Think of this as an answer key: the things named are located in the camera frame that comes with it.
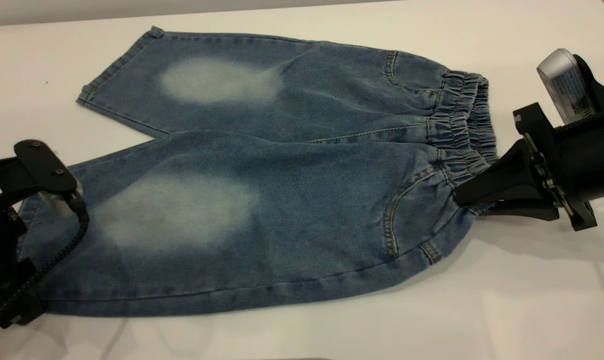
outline black cable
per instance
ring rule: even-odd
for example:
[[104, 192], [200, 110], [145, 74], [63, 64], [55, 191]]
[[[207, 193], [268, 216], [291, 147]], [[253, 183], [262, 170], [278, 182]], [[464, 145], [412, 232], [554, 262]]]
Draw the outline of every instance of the black cable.
[[69, 241], [62, 250], [58, 251], [55, 256], [51, 258], [46, 264], [44, 264], [41, 268], [39, 268], [35, 273], [33, 273], [28, 280], [26, 280], [14, 293], [11, 294], [11, 297], [7, 299], [0, 306], [0, 317], [2, 317], [7, 310], [9, 310], [13, 305], [16, 304], [20, 298], [26, 294], [32, 287], [34, 287], [37, 283], [42, 280], [44, 275], [46, 275], [54, 266], [59, 264], [73, 249], [80, 244], [82, 238], [87, 234], [87, 230], [89, 228], [89, 214], [87, 213], [87, 204], [82, 199], [82, 196], [79, 194], [74, 194], [70, 198], [66, 199], [71, 210], [75, 212], [77, 215], [77, 219], [80, 223], [80, 229], [77, 231], [73, 239]]

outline blue denim pants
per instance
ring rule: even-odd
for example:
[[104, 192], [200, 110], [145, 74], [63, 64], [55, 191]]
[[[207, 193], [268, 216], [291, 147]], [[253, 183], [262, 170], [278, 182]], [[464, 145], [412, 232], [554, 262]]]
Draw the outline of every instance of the blue denim pants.
[[[488, 83], [423, 57], [252, 34], [146, 32], [77, 102], [155, 139], [71, 166], [92, 218], [46, 310], [161, 316], [325, 301], [449, 255], [496, 160]], [[19, 258], [78, 225], [38, 196]]]

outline front pocket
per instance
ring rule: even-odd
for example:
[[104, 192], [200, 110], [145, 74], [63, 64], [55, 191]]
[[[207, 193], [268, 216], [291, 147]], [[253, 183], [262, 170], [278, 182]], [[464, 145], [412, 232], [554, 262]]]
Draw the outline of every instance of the front pocket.
[[[444, 173], [425, 168], [403, 184], [386, 205], [383, 218], [384, 245], [392, 260], [412, 251], [444, 227], [457, 207], [451, 206], [451, 187]], [[431, 249], [430, 258], [437, 249]]]

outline pant leg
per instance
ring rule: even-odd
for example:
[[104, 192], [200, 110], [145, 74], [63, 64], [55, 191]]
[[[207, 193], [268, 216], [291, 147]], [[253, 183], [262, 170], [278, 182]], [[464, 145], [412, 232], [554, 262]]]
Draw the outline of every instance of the pant leg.
[[[438, 153], [196, 130], [74, 166], [92, 223], [39, 294], [51, 313], [158, 316], [390, 287], [437, 262], [434, 244], [457, 244], [475, 217], [455, 204]], [[77, 228], [37, 198], [21, 216], [20, 257], [37, 267]]]
[[[306, 142], [424, 125], [447, 71], [379, 48], [154, 27], [77, 102], [154, 137], [218, 130]], [[391, 141], [427, 140], [403, 135]]]

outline hem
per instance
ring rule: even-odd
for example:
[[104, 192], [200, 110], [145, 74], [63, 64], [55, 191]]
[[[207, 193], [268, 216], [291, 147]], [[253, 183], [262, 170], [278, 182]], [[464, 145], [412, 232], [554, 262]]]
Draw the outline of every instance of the hem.
[[104, 70], [98, 77], [96, 77], [90, 84], [82, 87], [82, 92], [78, 96], [76, 102], [80, 105], [85, 106], [88, 101], [91, 100], [94, 93], [102, 86], [107, 80], [116, 73], [126, 64], [128, 64], [137, 54], [139, 54], [144, 48], [149, 46], [155, 39], [160, 39], [165, 34], [165, 31], [159, 27], [153, 26], [151, 30], [147, 31], [137, 39], [137, 41], [129, 48], [124, 55], [120, 56], [119, 59], [114, 61], [106, 70]]

